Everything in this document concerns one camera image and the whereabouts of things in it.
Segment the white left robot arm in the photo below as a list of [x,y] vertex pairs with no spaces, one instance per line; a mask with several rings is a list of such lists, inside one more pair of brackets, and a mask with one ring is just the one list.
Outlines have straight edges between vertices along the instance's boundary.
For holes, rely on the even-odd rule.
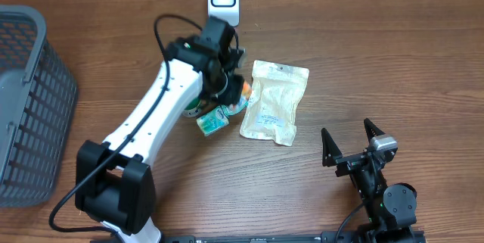
[[196,99],[234,107],[244,78],[235,28],[208,17],[199,34],[161,45],[163,63],[128,118],[101,143],[85,141],[76,155],[76,208],[108,232],[110,242],[159,242],[151,215],[156,205],[152,166],[164,140]]

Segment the teal snack packet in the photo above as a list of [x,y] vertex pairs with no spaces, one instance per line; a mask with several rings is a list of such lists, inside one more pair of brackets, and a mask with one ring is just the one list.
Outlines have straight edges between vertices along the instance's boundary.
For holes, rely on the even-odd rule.
[[222,110],[227,117],[234,116],[239,114],[247,106],[247,102],[248,99],[241,96],[237,104],[230,104],[229,106],[222,105]]

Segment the orange tissue packet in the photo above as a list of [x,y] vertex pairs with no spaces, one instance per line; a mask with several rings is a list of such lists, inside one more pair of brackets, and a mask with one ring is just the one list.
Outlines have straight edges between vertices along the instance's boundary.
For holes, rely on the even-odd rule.
[[241,97],[245,98],[248,101],[252,94],[252,91],[252,86],[247,81],[244,81],[243,88],[240,94]]

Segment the small green white box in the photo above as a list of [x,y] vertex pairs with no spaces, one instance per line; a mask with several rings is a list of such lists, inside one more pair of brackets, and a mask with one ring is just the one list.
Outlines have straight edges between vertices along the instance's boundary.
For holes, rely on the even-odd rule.
[[205,136],[224,128],[229,124],[228,116],[225,114],[223,106],[215,107],[210,112],[197,118],[197,125]]

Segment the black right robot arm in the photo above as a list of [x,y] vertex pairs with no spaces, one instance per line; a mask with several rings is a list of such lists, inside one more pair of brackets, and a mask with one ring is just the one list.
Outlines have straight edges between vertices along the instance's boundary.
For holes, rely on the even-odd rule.
[[382,169],[393,160],[398,142],[364,119],[368,147],[362,153],[345,156],[327,129],[321,130],[322,165],[335,167],[338,177],[349,176],[361,199],[358,205],[327,239],[334,242],[424,242],[417,222],[417,192],[407,183],[388,185]]

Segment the beige resealable pouch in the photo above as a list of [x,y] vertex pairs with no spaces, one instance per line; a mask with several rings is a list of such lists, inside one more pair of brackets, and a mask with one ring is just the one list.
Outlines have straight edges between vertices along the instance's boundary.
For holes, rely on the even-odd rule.
[[306,90],[309,69],[256,60],[252,78],[240,134],[291,146],[296,137],[296,109]]

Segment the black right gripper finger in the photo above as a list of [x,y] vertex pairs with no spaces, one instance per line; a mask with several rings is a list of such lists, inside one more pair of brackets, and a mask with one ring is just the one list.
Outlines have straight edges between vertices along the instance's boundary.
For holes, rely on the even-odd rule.
[[340,159],[343,154],[341,153],[340,149],[337,147],[337,144],[331,137],[330,133],[327,131],[326,128],[321,130],[321,138],[322,138],[322,165],[324,167],[332,167],[337,164],[337,159]]
[[364,119],[364,127],[368,138],[368,149],[381,149],[385,132],[379,129],[369,118]]

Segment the green lid Knorr jar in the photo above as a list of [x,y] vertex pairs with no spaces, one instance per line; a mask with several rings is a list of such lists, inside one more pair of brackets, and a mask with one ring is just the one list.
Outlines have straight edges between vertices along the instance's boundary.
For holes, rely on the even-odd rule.
[[202,104],[199,98],[195,98],[189,103],[189,105],[182,111],[184,117],[196,117],[202,111]]

